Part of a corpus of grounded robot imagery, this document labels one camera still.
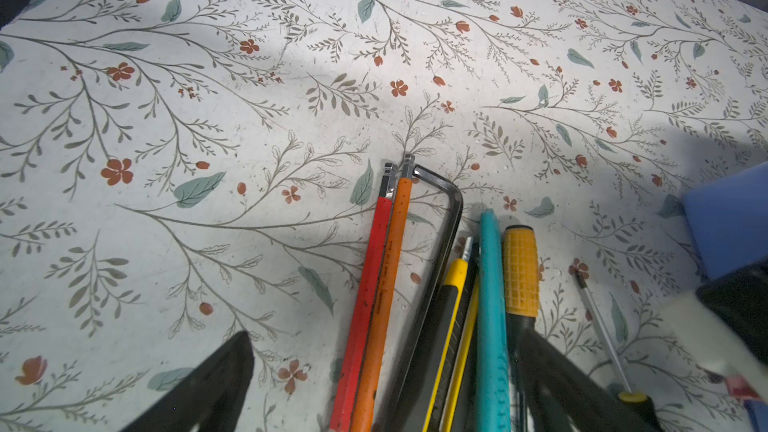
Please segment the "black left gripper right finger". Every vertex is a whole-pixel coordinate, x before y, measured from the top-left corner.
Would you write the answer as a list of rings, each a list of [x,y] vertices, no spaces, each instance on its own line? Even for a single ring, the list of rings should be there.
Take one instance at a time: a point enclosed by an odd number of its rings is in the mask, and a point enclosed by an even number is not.
[[[532,329],[517,351],[536,431],[652,431],[637,410],[608,394]]]

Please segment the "white blue tool box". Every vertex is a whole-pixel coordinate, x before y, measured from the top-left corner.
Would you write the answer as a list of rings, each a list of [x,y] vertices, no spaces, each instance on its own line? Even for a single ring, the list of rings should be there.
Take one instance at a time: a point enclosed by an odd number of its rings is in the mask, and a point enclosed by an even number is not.
[[[687,221],[709,282],[767,262],[767,166],[760,164],[687,193]],[[747,395],[754,430],[767,428],[767,395]]]

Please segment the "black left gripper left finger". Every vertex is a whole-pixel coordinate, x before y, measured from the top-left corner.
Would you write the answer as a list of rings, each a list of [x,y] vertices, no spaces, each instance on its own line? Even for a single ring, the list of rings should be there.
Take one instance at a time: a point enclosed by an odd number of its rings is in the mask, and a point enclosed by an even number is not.
[[[125,429],[234,431],[253,371],[251,341],[240,331]]]

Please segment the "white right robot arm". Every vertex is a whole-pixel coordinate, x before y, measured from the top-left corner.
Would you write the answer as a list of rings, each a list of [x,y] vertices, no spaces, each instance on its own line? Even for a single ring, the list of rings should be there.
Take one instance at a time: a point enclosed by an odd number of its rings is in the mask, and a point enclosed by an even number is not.
[[[661,309],[696,365],[741,378],[767,395],[767,262],[742,267],[675,297]]]

